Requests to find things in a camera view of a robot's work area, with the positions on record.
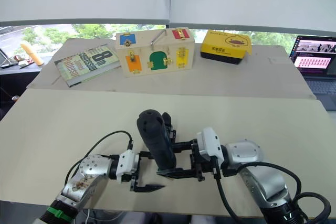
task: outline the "green band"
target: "green band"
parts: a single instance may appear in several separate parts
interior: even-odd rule
[[[67,222],[72,222],[72,218],[67,216],[62,210],[57,210],[53,207],[48,207],[48,212],[51,212],[58,219],[66,220]]]

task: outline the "beige tabletop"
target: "beige tabletop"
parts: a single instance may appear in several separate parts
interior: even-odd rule
[[[69,167],[102,136],[129,131],[134,150],[145,150],[135,121],[145,109],[168,112],[176,141],[188,141],[212,126],[221,143],[245,138],[258,143],[267,158],[295,172],[303,191],[315,191],[336,205],[334,164],[336,129],[321,103],[312,99],[238,98],[119,92],[28,89],[0,122],[0,200],[49,205],[63,187]],[[94,153],[119,154],[127,137],[115,135]],[[188,168],[189,153],[177,154]],[[153,193],[130,192],[130,183],[110,180],[95,207],[100,209],[227,215],[211,174],[171,180],[156,175],[154,161],[144,159],[141,183],[165,185]],[[286,177],[291,194],[295,183]],[[238,215],[261,216],[239,176],[222,178]],[[303,210],[316,216],[321,204],[303,199]],[[336,217],[332,207],[331,217]]]
[[[281,46],[252,46],[239,65],[201,58],[196,44],[193,68],[185,71],[125,78],[121,68],[68,88],[55,60],[108,44],[107,39],[69,39],[28,86],[38,89],[119,91],[155,94],[315,99],[300,72]]]

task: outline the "laptop keyboard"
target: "laptop keyboard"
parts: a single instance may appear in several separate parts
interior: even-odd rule
[[[314,94],[335,94],[336,81],[306,81]]]

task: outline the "book cover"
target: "book cover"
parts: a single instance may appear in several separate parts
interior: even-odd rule
[[[104,71],[107,71],[119,66],[118,64],[112,64],[118,61],[116,53],[107,47],[107,45],[102,45],[62,60],[57,60],[55,61],[55,65],[64,80],[71,86],[101,74],[102,68],[104,68]]]

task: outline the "laptop screen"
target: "laptop screen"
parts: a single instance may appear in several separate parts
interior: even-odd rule
[[[289,57],[303,76],[336,77],[336,38],[298,36]]]

